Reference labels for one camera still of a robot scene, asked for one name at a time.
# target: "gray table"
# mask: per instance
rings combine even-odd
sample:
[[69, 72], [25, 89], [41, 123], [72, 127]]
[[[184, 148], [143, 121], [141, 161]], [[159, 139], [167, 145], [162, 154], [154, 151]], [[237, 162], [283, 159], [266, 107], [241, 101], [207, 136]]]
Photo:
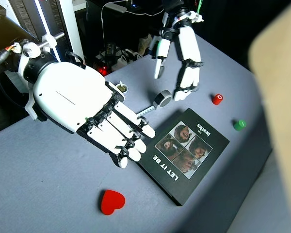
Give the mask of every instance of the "gray table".
[[[138, 167], [117, 168], [107, 154], [50, 121], [29, 117], [0, 132], [0, 233], [224, 232], [271, 150], [253, 75], [201, 38], [200, 89], [146, 117], [155, 129], [192, 108], [230, 140], [183, 207], [177, 207]], [[163, 77], [154, 80], [149, 56], [106, 77], [127, 84], [125, 103], [138, 112], [160, 91], [173, 90], [180, 68], [171, 46]], [[216, 106], [210, 95], [220, 93]], [[235, 131], [232, 120], [245, 119]], [[111, 216], [99, 210], [105, 189], [126, 205]]]

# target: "green wire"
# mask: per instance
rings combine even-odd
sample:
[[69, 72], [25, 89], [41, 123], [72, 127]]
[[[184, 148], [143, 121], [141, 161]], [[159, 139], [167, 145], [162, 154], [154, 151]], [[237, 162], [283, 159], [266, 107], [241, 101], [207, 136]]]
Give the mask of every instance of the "green wire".
[[198, 3], [198, 7], [197, 7], [197, 13], [199, 14], [199, 10], [202, 6], [202, 3], [203, 3], [203, 0], [199, 0], [199, 3]]

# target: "red heart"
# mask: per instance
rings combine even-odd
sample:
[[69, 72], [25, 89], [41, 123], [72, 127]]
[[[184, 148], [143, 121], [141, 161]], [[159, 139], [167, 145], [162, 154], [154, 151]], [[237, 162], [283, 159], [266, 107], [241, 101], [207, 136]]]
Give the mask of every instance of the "red heart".
[[106, 190], [102, 197], [101, 211], [105, 215], [111, 215], [116, 209], [121, 209], [125, 204], [125, 197], [115, 191]]

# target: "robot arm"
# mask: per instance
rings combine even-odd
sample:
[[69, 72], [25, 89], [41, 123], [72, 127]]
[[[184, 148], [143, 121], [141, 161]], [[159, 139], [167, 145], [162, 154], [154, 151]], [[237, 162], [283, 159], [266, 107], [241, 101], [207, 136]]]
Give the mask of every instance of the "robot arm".
[[33, 120], [44, 115], [70, 133], [78, 133], [105, 152], [115, 155], [125, 168], [128, 157], [139, 161], [146, 146], [143, 134], [155, 131], [124, 103], [124, 95], [96, 70], [72, 63], [57, 62], [45, 46], [56, 38], [23, 46], [18, 74], [29, 91], [26, 111]]
[[198, 89], [199, 68], [203, 65], [192, 23], [203, 21], [202, 16], [191, 9], [189, 0], [163, 0], [165, 14], [160, 36], [155, 36], [150, 45], [151, 55], [156, 59], [154, 78], [164, 71], [164, 61], [168, 55], [170, 43], [175, 42], [178, 59], [182, 68], [178, 74], [174, 100], [184, 100]]

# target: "book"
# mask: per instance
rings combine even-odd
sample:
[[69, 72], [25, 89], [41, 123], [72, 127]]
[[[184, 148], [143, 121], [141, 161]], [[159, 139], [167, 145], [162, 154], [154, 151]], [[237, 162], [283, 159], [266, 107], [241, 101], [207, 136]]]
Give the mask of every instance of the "book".
[[182, 206], [229, 144], [192, 109], [187, 109], [147, 145], [138, 162]]

